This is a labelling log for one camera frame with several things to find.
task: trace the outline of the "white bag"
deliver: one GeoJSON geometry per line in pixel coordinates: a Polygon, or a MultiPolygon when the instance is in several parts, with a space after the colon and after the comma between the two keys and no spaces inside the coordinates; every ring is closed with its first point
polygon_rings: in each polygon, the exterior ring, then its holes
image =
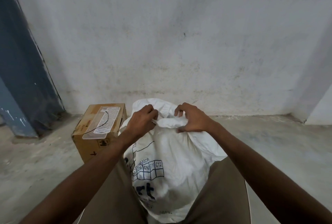
{"type": "Polygon", "coordinates": [[[176,133],[188,120],[174,116],[176,106],[172,103],[156,98],[138,100],[132,113],[148,104],[159,111],[157,126],[130,146],[124,159],[133,188],[148,213],[162,223],[179,222],[207,181],[211,164],[227,155],[206,132],[176,133]]]}

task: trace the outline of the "person's left hand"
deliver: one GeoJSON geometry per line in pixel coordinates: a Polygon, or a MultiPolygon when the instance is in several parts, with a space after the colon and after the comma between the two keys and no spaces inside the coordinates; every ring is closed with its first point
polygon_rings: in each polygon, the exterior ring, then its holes
{"type": "Polygon", "coordinates": [[[153,109],[151,104],[145,105],[141,110],[132,114],[127,128],[124,131],[131,136],[131,144],[154,129],[156,125],[152,122],[152,119],[158,119],[158,110],[153,109]]]}

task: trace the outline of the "khaki pants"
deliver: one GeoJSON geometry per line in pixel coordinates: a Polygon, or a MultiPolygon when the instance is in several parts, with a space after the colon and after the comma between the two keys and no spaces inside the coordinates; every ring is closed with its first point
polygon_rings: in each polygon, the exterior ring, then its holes
{"type": "MultiPolygon", "coordinates": [[[[146,217],[121,159],[85,208],[79,224],[147,223],[146,217]]],[[[245,181],[229,158],[210,167],[206,184],[181,223],[250,223],[245,181]]]]}

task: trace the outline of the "person's right arm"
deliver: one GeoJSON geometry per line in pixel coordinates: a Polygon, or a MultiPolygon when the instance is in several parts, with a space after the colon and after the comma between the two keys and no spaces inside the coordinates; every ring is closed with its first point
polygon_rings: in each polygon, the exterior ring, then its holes
{"type": "Polygon", "coordinates": [[[183,112],[188,124],[178,132],[208,132],[280,223],[332,223],[328,209],[222,125],[188,103],[179,105],[175,116],[183,112]]]}

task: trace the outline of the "gray floor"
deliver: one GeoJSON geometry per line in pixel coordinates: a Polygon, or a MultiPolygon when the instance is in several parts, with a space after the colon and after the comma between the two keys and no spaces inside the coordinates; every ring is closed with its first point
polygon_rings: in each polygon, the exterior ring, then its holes
{"type": "MultiPolygon", "coordinates": [[[[332,211],[332,127],[304,126],[283,116],[216,117],[332,211]]],[[[83,164],[70,138],[79,117],[38,144],[13,144],[0,127],[0,224],[18,223],[83,164]]],[[[253,223],[278,223],[249,188],[253,223]]]]}

